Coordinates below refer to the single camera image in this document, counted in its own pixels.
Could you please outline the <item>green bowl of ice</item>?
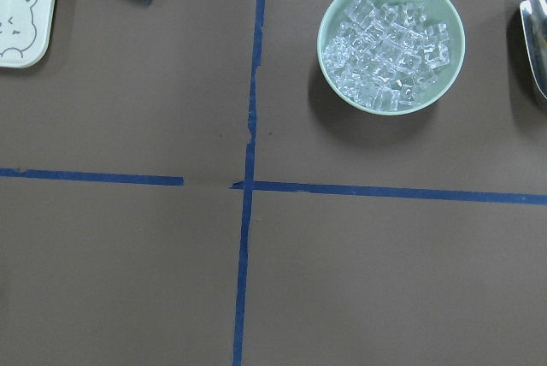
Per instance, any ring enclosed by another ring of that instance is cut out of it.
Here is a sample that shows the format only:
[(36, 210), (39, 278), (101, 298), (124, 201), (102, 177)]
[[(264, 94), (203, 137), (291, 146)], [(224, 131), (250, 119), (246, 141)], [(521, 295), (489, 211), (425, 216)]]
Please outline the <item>green bowl of ice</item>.
[(316, 49), (327, 84), (343, 101), (386, 116), (436, 103), (456, 81), (466, 52), (450, 0), (333, 0)]

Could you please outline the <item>steel ice scoop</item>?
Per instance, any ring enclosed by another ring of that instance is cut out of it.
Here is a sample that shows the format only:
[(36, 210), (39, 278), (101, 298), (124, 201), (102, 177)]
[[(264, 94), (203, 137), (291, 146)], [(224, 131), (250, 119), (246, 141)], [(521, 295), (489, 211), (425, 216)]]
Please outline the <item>steel ice scoop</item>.
[(546, 111), (546, 0), (520, 2), (520, 15), (534, 97)]

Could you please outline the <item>cream bear serving tray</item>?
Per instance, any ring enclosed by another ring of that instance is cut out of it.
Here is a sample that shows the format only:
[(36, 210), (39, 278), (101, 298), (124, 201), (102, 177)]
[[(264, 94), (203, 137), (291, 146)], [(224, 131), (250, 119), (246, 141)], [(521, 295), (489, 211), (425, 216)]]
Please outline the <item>cream bear serving tray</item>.
[(1, 0), (1, 66), (28, 68), (48, 49), (56, 0)]

